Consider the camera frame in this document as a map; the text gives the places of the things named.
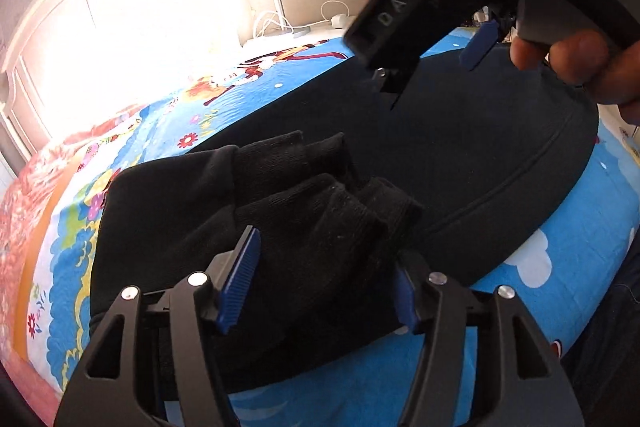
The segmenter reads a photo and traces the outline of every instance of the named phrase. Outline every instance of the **bed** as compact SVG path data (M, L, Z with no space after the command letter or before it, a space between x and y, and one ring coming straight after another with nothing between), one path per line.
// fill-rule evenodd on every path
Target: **bed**
M426 55L467 42L454 32ZM110 180L138 163L187 152L350 56L340 39L266 54L129 107L30 160L0 208L0 360L46 424L88 342L90 274ZM639 223L640 152L601 108L597 143L578 184L474 287L514 287L560 356L593 315ZM475 341L470 330L457 425L470 408ZM235 394L232 404L245 427L394 425L421 346L401 329L310 373ZM176 404L168 414L179 424Z

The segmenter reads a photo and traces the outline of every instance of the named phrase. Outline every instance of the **black clamp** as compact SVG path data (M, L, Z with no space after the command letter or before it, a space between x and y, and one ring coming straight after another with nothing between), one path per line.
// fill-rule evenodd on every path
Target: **black clamp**
M235 324L259 251L260 235L247 227L234 251L171 289L124 288L78 362L54 427L171 427L159 389L157 333L167 325L184 425L239 427L204 336ZM558 359L512 288L474 292L402 252L394 296L401 322L425 333L400 427L453 425L469 326L478 328L479 347L467 426L584 425Z
M582 427L574 391L544 334L515 290L463 288L402 252L394 281L396 312L424 333L399 427L451 427L464 362L466 327L478 328L471 420L465 426Z

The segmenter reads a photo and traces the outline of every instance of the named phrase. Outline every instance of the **white cloud print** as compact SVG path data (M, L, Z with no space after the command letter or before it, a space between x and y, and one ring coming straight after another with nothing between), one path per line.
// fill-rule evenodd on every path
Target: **white cloud print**
M546 253L549 241L537 229L504 263L515 266L522 282L529 288L540 288L551 277L551 258Z

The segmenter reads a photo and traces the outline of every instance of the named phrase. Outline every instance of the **red flower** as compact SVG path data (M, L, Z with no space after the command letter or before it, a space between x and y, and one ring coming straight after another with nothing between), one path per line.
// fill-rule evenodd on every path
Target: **red flower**
M29 314L29 317L27 318L27 326L29 327L29 334L31 335L31 338L35 337L36 335L36 317L33 313Z
M197 141L198 135L194 132L190 132L189 134L185 134L184 138L180 138L178 140L178 147L180 149L186 149L187 147L191 147Z

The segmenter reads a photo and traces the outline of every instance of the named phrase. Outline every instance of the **bedsheet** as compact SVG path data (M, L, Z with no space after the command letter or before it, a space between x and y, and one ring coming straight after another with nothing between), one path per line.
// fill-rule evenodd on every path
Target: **bedsheet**
M467 41L464 34L452 34L426 55ZM57 402L88 342L90 274L110 180L137 163L188 151L350 56L336 39L259 57L221 78L201 79L123 113L105 126L107 131L94 132L81 147L76 143L65 151L60 165L68 164L74 154L78 165L46 224L21 323L13 321L15 303L3 283L19 278L24 265L19 237L30 233L34 219L16 226L24 214L17 212L17 203L7 206L5 197L0 230L0 239L7 241L0 243L7 245L0 253L0 357L3 363L10 362L10 375L47 424L52 423ZM569 197L518 251L475 286L492 291L506 283L516 288L559 353L587 324L640 222L640 153L614 118L605 112L601 116L598 143ZM36 162L40 169L55 171L46 154ZM44 179L41 199L46 199L57 178L52 174ZM8 197L28 200L34 197L25 196L30 192L10 190ZM10 341L15 338L14 323L22 328L18 336L26 338L22 356L27 362L21 362ZM459 423L470 405L474 342L469 334ZM394 425L421 344L420 337L399 330L316 371L234 395L232 403L246 427Z

